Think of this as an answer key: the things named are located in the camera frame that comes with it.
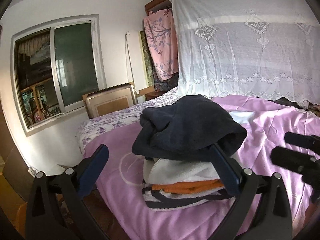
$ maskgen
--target white sheet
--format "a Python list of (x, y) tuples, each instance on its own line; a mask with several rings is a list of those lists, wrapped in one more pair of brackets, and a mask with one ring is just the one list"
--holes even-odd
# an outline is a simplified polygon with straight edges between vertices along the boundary
[(305, 0), (172, 0), (179, 95), (320, 104), (320, 28)]

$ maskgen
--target pink bedspread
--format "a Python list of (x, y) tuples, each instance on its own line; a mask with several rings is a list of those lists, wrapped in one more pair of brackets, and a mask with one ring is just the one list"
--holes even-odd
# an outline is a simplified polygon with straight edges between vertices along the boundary
[[(250, 124), (243, 125), (248, 136), (238, 151), (240, 160), (256, 174), (270, 176), (277, 171), (282, 175), (291, 205), (293, 234), (296, 234), (303, 225), (312, 189), (301, 181), (300, 175), (274, 166), (269, 155), (275, 146), (285, 146), (283, 138), (287, 131), (319, 136), (320, 119), (260, 98), (229, 95), (212, 100), (227, 111), (255, 112)], [(138, 122), (118, 127), (86, 146), (84, 157), (91, 156), (101, 143), (109, 148), (108, 163), (97, 180), (103, 199), (132, 240), (206, 240), (227, 214), (233, 200), (212, 201), (177, 211), (150, 210), (141, 193), (143, 158), (131, 152), (140, 130)], [(290, 145), (286, 147), (307, 152)], [(313, 152), (308, 153), (318, 159)], [(258, 200), (256, 196), (239, 233), (248, 228)]]

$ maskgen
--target metal screw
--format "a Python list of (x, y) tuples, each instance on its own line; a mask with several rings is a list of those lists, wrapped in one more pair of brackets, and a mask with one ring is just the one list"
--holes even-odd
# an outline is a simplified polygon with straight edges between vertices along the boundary
[(298, 167), (298, 172), (303, 171), (303, 168), (304, 168), (303, 166), (299, 166), (299, 167)]
[(245, 168), (243, 171), (244, 171), (244, 173), (247, 174), (247, 175), (251, 175), (251, 174), (252, 174), (252, 170), (249, 169), (249, 168)]
[(73, 169), (73, 168), (68, 168), (68, 169), (66, 169), (66, 174), (67, 174), (67, 175), (71, 175), (73, 172), (74, 172), (74, 169)]
[(278, 173), (278, 172), (275, 172), (274, 176), (275, 176), (277, 179), (281, 179), (281, 174)]
[(42, 176), (43, 176), (43, 172), (42, 172), (42, 171), (38, 172), (37, 175), (36, 175), (36, 177), (37, 177), (38, 179), (39, 179), (39, 178), (42, 178)]

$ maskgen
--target orange towel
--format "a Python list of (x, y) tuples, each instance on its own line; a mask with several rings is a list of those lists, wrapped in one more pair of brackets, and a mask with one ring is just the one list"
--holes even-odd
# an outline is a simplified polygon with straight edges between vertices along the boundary
[(166, 193), (176, 193), (176, 194), (193, 194), (202, 191), (214, 189), (217, 187), (223, 187), (220, 179), (214, 180), (204, 180), (196, 182), (177, 182), (169, 185), (158, 185), (153, 184), (153, 190), (163, 190)]

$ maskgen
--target green window pane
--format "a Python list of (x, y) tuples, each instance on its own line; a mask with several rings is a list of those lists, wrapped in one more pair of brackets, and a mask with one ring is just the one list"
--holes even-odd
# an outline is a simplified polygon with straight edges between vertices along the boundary
[(77, 24), (54, 31), (56, 67), (65, 106), (82, 95), (99, 90), (94, 68), (91, 24)]

